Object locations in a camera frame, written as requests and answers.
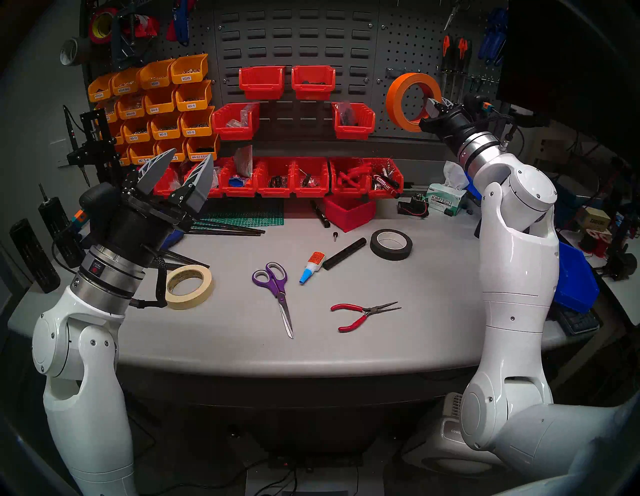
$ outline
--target black tape roll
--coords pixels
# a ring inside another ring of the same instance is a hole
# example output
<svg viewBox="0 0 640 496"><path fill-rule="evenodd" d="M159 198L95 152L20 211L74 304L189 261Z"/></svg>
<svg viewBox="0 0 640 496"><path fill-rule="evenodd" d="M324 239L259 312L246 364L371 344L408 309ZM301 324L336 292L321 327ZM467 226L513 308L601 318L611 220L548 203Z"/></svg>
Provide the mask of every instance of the black tape roll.
<svg viewBox="0 0 640 496"><path fill-rule="evenodd" d="M404 260L411 253L413 241L404 232L380 229L371 235L369 246L381 259Z"/></svg>

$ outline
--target glue bottle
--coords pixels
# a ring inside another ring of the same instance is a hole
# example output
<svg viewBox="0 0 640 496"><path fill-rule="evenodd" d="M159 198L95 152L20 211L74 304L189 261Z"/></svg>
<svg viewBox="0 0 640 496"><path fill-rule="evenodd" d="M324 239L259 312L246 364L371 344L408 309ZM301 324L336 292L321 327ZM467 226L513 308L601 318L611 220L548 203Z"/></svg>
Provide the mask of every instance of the glue bottle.
<svg viewBox="0 0 640 496"><path fill-rule="evenodd" d="M322 266L322 261L324 260L323 252L313 252L313 255L309 258L307 262L307 268L302 272L302 277L300 278L300 284L304 284L307 282L307 279L311 277L311 274L314 272L318 272L320 267Z"/></svg>

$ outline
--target wall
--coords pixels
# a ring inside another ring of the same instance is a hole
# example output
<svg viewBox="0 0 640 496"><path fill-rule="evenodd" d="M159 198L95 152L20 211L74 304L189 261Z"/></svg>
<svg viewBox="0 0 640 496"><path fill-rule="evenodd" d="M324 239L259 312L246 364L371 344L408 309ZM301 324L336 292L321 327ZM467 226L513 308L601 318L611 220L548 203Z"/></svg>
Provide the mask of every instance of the wall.
<svg viewBox="0 0 640 496"><path fill-rule="evenodd" d="M69 146L62 105L69 107L76 120L78 114L89 110L81 68L64 67L59 59L63 41L78 35L78 17L79 0L54 2L35 22L0 76L4 197L0 240L23 269L9 237L16 221L26 217L45 251L51 249L52 239L38 213L42 201L38 183L48 196L60 198L69 216L78 210L78 198L86 190L76 167L57 167ZM60 140L66 142L51 145ZM78 140L80 144L84 141L80 137ZM92 184L97 184L95 168L87 167L87 173ZM14 272L26 282L18 271Z"/></svg>

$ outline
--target scissors blade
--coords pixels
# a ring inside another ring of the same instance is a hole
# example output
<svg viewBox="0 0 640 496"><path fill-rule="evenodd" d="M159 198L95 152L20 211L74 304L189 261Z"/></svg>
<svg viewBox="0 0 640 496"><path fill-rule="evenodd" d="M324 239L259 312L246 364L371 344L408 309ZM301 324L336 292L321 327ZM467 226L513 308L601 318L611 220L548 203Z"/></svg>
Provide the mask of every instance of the scissors blade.
<svg viewBox="0 0 640 496"><path fill-rule="evenodd" d="M282 321L284 322L284 328L287 330L288 336L293 339L293 326L291 325L291 316L289 315L289 307L287 306L287 300L284 299L284 295L281 294L278 297L278 304L280 306L280 313L282 314Z"/></svg>

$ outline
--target screwdriver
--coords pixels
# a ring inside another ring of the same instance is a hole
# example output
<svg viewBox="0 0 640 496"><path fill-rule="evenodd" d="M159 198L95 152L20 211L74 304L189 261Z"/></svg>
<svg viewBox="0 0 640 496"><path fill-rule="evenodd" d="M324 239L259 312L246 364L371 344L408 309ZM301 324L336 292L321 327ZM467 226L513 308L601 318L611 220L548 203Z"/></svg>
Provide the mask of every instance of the screwdriver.
<svg viewBox="0 0 640 496"><path fill-rule="evenodd" d="M444 96L444 90L447 86L447 74L453 69L454 58L452 48L451 36L445 35L442 40L442 64L440 66L440 74L441 74L441 82L440 91L442 92L442 96Z"/></svg>

